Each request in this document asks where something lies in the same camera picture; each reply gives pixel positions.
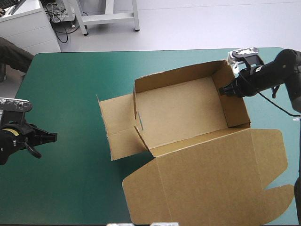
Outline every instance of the black cable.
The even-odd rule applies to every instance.
[[[78,29],[79,29],[79,26],[77,28],[75,28],[75,30],[73,30],[72,32],[59,32],[59,31],[56,31],[56,30],[55,30],[55,32],[60,33],[60,34],[72,34],[72,33],[76,32]]]
[[[61,19],[58,17],[57,14],[55,14],[55,13],[53,13],[53,12],[50,12],[50,11],[48,10],[47,7],[46,7],[46,10],[47,10],[48,15],[50,16],[50,20],[49,20],[50,23],[51,23],[51,19],[52,19],[54,16],[56,16],[56,18],[58,18],[58,20],[59,20],[60,23],[62,24],[63,28],[65,29],[66,41],[62,41],[62,40],[58,37],[57,32],[56,32],[55,28],[53,27],[53,30],[55,31],[55,35],[56,35],[57,39],[59,39],[59,41],[60,41],[61,43],[67,43],[67,41],[68,41],[68,34],[67,34],[67,29],[65,28],[63,22],[61,21]]]
[[[257,88],[255,88],[241,73],[239,74],[244,80],[245,82],[247,82],[249,84],[249,86],[251,86],[260,96],[262,96],[264,99],[266,99],[267,101],[269,101],[271,104],[273,104],[275,107],[277,107],[278,109],[280,109],[281,111],[287,113],[289,116],[292,117],[301,117],[301,115],[299,114],[291,114],[289,113],[287,110],[283,109],[282,107],[278,106],[277,104],[275,104],[273,101],[271,101],[270,99],[268,99],[265,95],[263,95],[261,92],[258,91]]]
[[[78,29],[79,29],[79,26],[75,30],[73,30],[72,32],[67,32],[67,33],[65,33],[65,32],[58,32],[58,31],[56,31],[56,32],[60,33],[60,34],[72,34],[72,33],[76,32]]]

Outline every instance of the open cardboard box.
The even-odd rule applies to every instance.
[[[226,61],[190,65],[99,102],[112,160],[155,157],[123,181],[134,223],[262,225],[288,208],[292,185],[264,189],[287,168],[282,135],[251,129],[243,99],[219,95],[233,78]]]

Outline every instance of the gray floor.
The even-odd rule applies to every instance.
[[[283,47],[301,50],[301,1],[137,0],[141,30],[133,23],[89,26],[69,35],[62,52]],[[104,0],[81,0],[88,14],[103,12]],[[115,0],[114,11],[131,10],[131,0]],[[8,71],[0,97],[13,97],[21,79]]]

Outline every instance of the white table frame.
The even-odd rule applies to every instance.
[[[92,24],[111,24],[119,22],[130,22],[134,21],[135,31],[140,31],[137,1],[132,0],[133,12],[130,13],[114,13],[114,0],[106,0],[105,3],[105,14],[102,15],[90,15],[86,16],[83,14],[79,0],[70,0],[74,7],[74,13],[79,22],[79,26],[83,35],[88,35],[87,25]]]

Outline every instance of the green table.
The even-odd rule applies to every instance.
[[[0,167],[1,224],[104,224],[129,222],[122,180],[152,159],[142,153],[110,161],[100,100],[132,92],[142,75],[223,59],[230,49],[38,54],[17,98],[33,109],[27,121],[58,133],[56,143],[12,155]],[[280,48],[262,48],[265,62]],[[271,96],[269,90],[264,92]],[[285,87],[276,102],[292,111]],[[282,131],[288,170],[270,187],[294,184],[298,176],[299,124],[261,97],[245,98],[254,128]],[[297,224],[294,202],[273,224]]]

